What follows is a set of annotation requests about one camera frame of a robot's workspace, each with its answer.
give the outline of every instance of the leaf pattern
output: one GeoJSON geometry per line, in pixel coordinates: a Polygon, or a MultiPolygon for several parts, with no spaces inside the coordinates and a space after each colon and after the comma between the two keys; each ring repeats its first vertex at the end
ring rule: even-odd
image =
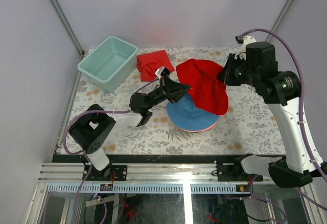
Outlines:
{"type": "MultiPolygon", "coordinates": [[[[139,54],[159,51],[163,48],[140,48],[139,54]]],[[[165,48],[176,67],[190,59],[213,60],[224,65],[229,53],[237,48],[165,48]]],[[[176,72],[171,79],[178,81],[176,72]]],[[[112,94],[94,85],[82,74],[70,120],[87,110],[92,104],[99,104],[106,110],[128,109],[131,94],[146,83],[135,69],[131,75],[112,94]]],[[[157,83],[146,87],[150,92],[157,83]]],[[[285,149],[276,121],[263,99],[251,87],[227,87],[229,109],[220,116],[217,124],[208,131],[190,133],[174,126],[166,113],[168,102],[151,109],[149,122],[142,127],[113,128],[103,144],[106,153],[115,154],[284,154],[285,149]]],[[[67,138],[70,151],[80,147],[71,137],[67,138]]]]}

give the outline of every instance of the table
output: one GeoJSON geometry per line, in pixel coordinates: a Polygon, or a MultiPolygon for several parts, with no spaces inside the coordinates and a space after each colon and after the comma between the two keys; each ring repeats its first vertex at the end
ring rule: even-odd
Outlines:
{"type": "MultiPolygon", "coordinates": [[[[139,54],[163,48],[140,48],[139,54]]],[[[229,53],[235,47],[209,48],[165,48],[176,67],[190,59],[213,60],[224,65],[229,53]]],[[[178,81],[176,72],[171,79],[178,81]]],[[[99,104],[106,110],[128,109],[131,94],[145,85],[141,74],[135,69],[112,94],[100,89],[82,74],[69,120],[84,112],[92,104],[99,104]]],[[[157,84],[151,84],[143,92],[151,91],[157,84]]],[[[107,154],[156,154],[156,155],[230,155],[230,154],[284,154],[285,149],[275,118],[263,99],[251,87],[227,87],[228,112],[220,116],[217,124],[209,131],[189,133],[174,126],[166,113],[167,102],[152,108],[153,115],[142,127],[113,129],[103,144],[107,154]]],[[[68,149],[76,152],[81,148],[71,137],[67,139],[68,149]]]]}

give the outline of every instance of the black robot arm segment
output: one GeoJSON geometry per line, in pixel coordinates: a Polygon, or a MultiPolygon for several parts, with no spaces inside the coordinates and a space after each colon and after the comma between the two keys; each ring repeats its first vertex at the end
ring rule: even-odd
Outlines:
{"type": "Polygon", "coordinates": [[[144,125],[152,116],[152,112],[149,109],[167,99],[171,103],[176,103],[191,88],[189,85],[172,81],[169,78],[169,74],[169,70],[165,68],[160,74],[159,85],[153,91],[148,94],[136,92],[132,95],[129,107],[134,113],[139,113],[142,116],[138,126],[144,125]]]}
{"type": "Polygon", "coordinates": [[[291,71],[278,71],[275,47],[268,42],[246,46],[246,61],[229,54],[224,69],[217,78],[227,86],[248,84],[255,88],[266,104],[282,104],[300,96],[300,82],[291,71]]]}

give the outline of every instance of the folded red cloth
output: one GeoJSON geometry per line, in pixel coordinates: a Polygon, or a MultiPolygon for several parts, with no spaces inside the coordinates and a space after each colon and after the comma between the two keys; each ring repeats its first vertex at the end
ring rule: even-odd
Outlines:
{"type": "Polygon", "coordinates": [[[228,109],[226,85],[217,79],[222,69],[213,61],[196,59],[189,59],[176,67],[180,83],[191,86],[189,94],[195,106],[217,115],[225,114],[228,109]]]}
{"type": "Polygon", "coordinates": [[[151,82],[157,77],[158,68],[166,67],[170,72],[175,71],[166,51],[151,52],[137,56],[137,70],[141,73],[141,81],[151,82]]]}

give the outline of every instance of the blue hat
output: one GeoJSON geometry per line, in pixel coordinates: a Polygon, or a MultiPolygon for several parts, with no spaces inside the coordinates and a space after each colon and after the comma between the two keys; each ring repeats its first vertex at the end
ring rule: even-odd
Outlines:
{"type": "Polygon", "coordinates": [[[213,126],[219,116],[195,106],[191,95],[186,94],[177,103],[168,103],[168,116],[177,127],[187,131],[203,131],[213,126]]]}

